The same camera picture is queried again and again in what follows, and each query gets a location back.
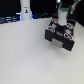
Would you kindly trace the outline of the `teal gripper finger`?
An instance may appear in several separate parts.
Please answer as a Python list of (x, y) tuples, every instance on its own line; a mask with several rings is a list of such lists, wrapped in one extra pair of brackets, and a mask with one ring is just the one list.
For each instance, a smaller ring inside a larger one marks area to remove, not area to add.
[(58, 10), (60, 10), (60, 11), (63, 12), (63, 8), (62, 8), (61, 6), (62, 6), (62, 2), (60, 2), (60, 3), (58, 4)]

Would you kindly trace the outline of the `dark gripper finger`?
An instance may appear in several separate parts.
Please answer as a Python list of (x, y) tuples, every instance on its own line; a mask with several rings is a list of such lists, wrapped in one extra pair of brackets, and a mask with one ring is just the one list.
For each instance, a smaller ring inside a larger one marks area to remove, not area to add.
[(74, 10), (76, 8), (76, 6), (79, 4), (80, 0), (74, 0), (75, 2), (73, 3), (73, 5), (70, 7), (70, 14), (74, 13)]

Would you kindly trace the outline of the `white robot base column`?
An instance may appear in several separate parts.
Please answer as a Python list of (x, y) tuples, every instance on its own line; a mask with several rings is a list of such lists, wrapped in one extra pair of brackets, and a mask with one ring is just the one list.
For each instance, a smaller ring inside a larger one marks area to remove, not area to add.
[(30, 20), (32, 18), (32, 12), (30, 9), (30, 0), (20, 0), (21, 3), (21, 19)]

